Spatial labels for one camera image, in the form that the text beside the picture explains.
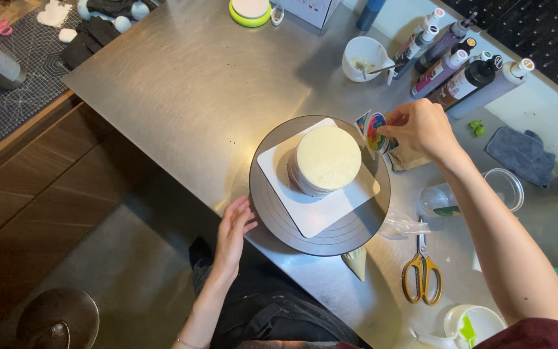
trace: white square cake board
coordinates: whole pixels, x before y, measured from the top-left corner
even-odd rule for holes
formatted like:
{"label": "white square cake board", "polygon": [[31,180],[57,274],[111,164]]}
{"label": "white square cake board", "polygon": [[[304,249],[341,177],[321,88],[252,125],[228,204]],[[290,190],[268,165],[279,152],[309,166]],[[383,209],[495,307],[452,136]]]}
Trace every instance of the white square cake board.
{"label": "white square cake board", "polygon": [[314,237],[380,192],[380,185],[362,162],[361,169],[350,184],[325,196],[303,194],[290,183],[288,159],[291,152],[307,132],[320,126],[337,127],[337,124],[332,119],[324,119],[257,157],[268,182],[306,238]]}

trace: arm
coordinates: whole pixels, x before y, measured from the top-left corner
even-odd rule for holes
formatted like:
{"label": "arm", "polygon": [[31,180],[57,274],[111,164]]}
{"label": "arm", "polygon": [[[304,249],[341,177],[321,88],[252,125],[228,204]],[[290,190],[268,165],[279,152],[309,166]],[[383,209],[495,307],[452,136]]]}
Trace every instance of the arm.
{"label": "arm", "polygon": [[172,345],[172,349],[209,347],[229,286],[238,275],[244,234],[257,226],[257,222],[247,224],[254,218],[250,205],[247,197],[241,196],[225,208],[217,234],[212,271],[193,303],[189,318],[178,335],[179,341]]}
{"label": "arm", "polygon": [[558,277],[531,235],[485,182],[458,144],[439,104],[403,104],[378,132],[434,161],[470,231],[488,289],[508,325],[531,317],[558,320]]}

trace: yellow-handled scissors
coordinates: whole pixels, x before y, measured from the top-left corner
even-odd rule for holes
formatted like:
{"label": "yellow-handled scissors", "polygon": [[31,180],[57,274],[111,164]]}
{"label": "yellow-handled scissors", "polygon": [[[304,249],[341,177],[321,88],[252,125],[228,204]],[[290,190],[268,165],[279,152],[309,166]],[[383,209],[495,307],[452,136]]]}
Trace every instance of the yellow-handled scissors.
{"label": "yellow-handled scissors", "polygon": [[[419,217],[419,222],[422,221],[423,216]],[[417,295],[415,297],[412,297],[408,291],[407,273],[410,268],[415,268],[415,282],[417,283]],[[437,290],[433,298],[428,296],[430,271],[434,272],[437,279]],[[418,303],[421,299],[423,299],[425,304],[435,305],[438,303],[438,299],[440,299],[441,294],[443,294],[443,277],[441,276],[438,267],[428,256],[428,248],[425,245],[424,234],[417,235],[417,254],[404,266],[404,271],[402,272],[402,288],[404,289],[406,299],[408,299],[411,303]]]}

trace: gray towel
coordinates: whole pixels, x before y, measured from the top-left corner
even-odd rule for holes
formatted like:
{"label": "gray towel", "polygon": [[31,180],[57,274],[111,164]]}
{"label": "gray towel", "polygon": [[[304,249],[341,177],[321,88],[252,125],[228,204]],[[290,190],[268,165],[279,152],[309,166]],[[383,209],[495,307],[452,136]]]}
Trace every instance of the gray towel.
{"label": "gray towel", "polygon": [[546,188],[550,184],[554,154],[544,150],[544,142],[531,130],[520,133],[503,126],[494,132],[485,152],[535,185]]}

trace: hand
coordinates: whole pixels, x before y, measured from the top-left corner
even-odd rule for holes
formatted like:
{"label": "hand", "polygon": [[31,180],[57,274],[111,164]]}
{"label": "hand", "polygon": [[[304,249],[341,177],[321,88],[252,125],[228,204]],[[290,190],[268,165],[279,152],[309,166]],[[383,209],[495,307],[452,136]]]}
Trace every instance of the hand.
{"label": "hand", "polygon": [[457,150],[463,152],[438,103],[428,99],[408,102],[386,115],[385,120],[387,125],[378,127],[378,133],[397,138],[400,145],[413,147],[434,162],[443,161]]}
{"label": "hand", "polygon": [[216,253],[212,271],[229,278],[232,282],[238,275],[238,264],[243,254],[244,234],[257,226],[257,222],[248,221],[255,218],[251,212],[251,202],[245,195],[237,198],[223,211],[216,239]]}

